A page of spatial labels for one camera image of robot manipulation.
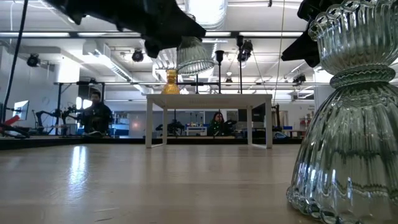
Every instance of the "black hair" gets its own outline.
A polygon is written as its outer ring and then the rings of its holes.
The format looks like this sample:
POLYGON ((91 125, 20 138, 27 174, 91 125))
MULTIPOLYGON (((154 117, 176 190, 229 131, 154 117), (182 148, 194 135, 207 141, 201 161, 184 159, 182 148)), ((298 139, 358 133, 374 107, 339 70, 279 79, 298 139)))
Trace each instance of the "black hair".
POLYGON ((216 116, 219 114, 221 115, 221 122, 224 123, 224 116, 221 112, 218 112, 218 111, 214 113, 213 121, 216 121, 216 116))
POLYGON ((91 93, 92 95, 98 95, 99 98, 101 98, 101 92, 98 90, 95 90, 94 92, 91 93))

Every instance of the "woman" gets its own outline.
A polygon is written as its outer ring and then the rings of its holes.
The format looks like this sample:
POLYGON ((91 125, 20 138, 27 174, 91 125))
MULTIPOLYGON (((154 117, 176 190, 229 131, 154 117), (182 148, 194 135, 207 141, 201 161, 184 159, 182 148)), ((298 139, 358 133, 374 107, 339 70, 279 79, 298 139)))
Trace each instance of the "woman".
POLYGON ((214 114, 213 119, 210 121, 210 126, 207 131, 209 136, 220 136, 223 132, 224 117, 220 112, 214 114))

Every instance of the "white table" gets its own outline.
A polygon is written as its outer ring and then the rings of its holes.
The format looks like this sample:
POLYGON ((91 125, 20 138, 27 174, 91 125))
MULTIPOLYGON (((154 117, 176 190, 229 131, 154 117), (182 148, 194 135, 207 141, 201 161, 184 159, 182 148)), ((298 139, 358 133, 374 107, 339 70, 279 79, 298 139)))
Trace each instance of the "white table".
POLYGON ((167 144, 168 109, 247 109, 248 144, 253 144, 251 110, 266 104, 266 144, 272 148, 272 111, 270 94, 192 94, 192 95, 147 95, 146 148, 152 148, 152 112, 153 106, 163 109, 163 144, 167 144))

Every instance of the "wooden floor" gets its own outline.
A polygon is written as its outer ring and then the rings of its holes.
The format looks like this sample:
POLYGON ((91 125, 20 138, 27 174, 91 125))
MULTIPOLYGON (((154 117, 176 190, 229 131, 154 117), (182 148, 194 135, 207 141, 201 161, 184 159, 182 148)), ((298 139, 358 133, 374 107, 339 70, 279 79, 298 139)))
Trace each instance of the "wooden floor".
POLYGON ((316 223, 288 205, 299 146, 0 151, 0 223, 316 223))

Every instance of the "man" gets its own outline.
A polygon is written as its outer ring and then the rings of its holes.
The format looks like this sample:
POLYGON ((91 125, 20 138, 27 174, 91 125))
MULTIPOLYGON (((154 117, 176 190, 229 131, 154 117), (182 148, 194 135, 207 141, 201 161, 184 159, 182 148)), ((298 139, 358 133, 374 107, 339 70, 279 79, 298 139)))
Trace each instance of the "man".
POLYGON ((112 122, 112 111, 101 101, 101 93, 94 91, 91 94, 93 104, 83 112, 81 123, 85 126, 85 133, 106 134, 109 123, 112 122))

